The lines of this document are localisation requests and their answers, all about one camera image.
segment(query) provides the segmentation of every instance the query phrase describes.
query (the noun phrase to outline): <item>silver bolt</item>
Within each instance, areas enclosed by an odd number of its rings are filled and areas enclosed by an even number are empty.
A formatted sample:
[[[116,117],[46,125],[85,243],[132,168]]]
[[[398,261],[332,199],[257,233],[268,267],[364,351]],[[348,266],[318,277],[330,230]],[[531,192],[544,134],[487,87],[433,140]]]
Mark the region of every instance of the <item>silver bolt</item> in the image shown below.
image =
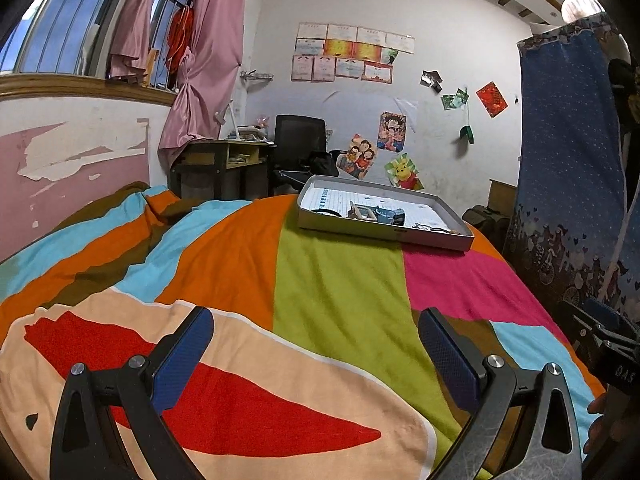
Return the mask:
[[[145,363],[145,357],[142,355],[134,355],[129,359],[129,368],[141,368]]]
[[[562,368],[559,367],[556,363],[549,363],[546,366],[546,369],[549,370],[549,373],[553,375],[560,375],[562,373]]]
[[[504,366],[504,359],[499,355],[492,354],[486,359],[486,361],[489,363],[489,366],[493,368],[502,368]]]
[[[82,372],[84,372],[83,363],[76,363],[71,367],[71,375],[80,375]]]

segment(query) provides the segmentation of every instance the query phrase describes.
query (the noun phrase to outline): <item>bed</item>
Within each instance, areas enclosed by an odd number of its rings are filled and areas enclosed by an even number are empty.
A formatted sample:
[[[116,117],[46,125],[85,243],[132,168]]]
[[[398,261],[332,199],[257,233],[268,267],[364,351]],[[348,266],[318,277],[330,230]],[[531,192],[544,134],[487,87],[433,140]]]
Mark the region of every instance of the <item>bed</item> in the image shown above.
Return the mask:
[[[430,306],[484,354],[560,364],[585,442],[602,386],[479,232],[453,253],[305,231],[294,198],[194,206],[132,185],[0,265],[0,431],[32,478],[48,478],[71,365],[147,354],[194,304],[214,336],[164,419],[206,478],[424,480],[468,417],[418,339]]]

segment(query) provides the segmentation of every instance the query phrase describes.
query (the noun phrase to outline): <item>orange stripe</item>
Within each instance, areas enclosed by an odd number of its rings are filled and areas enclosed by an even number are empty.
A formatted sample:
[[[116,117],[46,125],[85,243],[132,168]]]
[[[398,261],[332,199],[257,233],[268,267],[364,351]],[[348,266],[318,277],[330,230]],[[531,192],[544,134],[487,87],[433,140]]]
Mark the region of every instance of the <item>orange stripe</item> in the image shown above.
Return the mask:
[[[498,260],[505,261],[502,255],[496,250],[494,246],[491,245],[491,242],[487,240],[486,237],[480,231],[478,231],[478,229],[476,229],[475,227],[469,224],[467,224],[467,226],[469,227],[469,229],[471,229],[471,232],[475,236],[474,241],[471,244],[472,251],[484,253],[484,254],[487,254],[488,256],[493,256]]]
[[[580,359],[578,359],[578,356],[575,354],[574,348],[571,345],[569,345],[569,343],[563,343],[562,341],[561,343],[567,349],[567,351],[569,352],[569,355],[571,356],[571,359],[574,361],[575,365],[580,370],[580,373],[584,377],[584,382],[587,383],[587,386],[590,388],[593,396],[598,397],[601,394],[603,394],[605,391],[604,386],[602,386],[602,383],[589,373],[584,363],[580,361]]]
[[[15,319],[32,314],[47,301],[51,301],[76,278],[78,272],[109,263],[138,245],[150,234],[150,225],[163,225],[148,206],[135,220],[116,227],[91,241],[79,253],[56,263],[16,294],[0,304],[0,342],[4,341]]]
[[[167,189],[166,191],[158,193],[157,195],[145,195],[145,200],[149,204],[151,211],[160,216],[167,207],[169,207],[171,204],[175,204],[180,199]]]
[[[182,251],[156,301],[237,312],[271,330],[280,232],[295,198],[257,200],[218,222]]]

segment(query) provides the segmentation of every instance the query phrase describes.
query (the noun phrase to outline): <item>gray box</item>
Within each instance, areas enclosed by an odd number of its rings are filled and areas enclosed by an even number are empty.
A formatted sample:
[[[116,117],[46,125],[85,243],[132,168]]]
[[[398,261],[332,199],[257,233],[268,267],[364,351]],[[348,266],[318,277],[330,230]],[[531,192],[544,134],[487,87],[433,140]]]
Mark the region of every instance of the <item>gray box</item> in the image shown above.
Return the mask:
[[[450,234],[427,231],[406,226],[393,226],[376,222],[366,222],[352,218],[338,218],[337,216],[315,213],[302,208],[305,194],[313,189],[335,189],[339,191],[366,194],[379,198],[389,198],[425,204],[430,206],[447,227],[460,234]],[[337,178],[333,176],[312,176],[303,187],[297,200],[298,226],[316,231],[329,231],[348,235],[380,238],[396,242],[418,244],[454,251],[468,251],[474,241],[474,235],[465,222],[436,195],[421,191],[412,191],[398,187],[383,186],[353,179]]]

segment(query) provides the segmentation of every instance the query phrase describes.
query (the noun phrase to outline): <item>pink curtain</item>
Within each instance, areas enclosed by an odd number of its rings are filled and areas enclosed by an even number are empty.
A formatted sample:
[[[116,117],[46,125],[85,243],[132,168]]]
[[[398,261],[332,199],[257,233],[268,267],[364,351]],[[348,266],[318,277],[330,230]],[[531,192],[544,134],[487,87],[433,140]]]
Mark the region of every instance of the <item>pink curtain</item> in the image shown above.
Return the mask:
[[[244,0],[193,0],[191,41],[178,68],[180,91],[164,124],[158,155],[168,169],[187,143],[217,139],[242,63]]]
[[[141,82],[149,52],[152,0],[127,0],[111,43],[111,77]]]

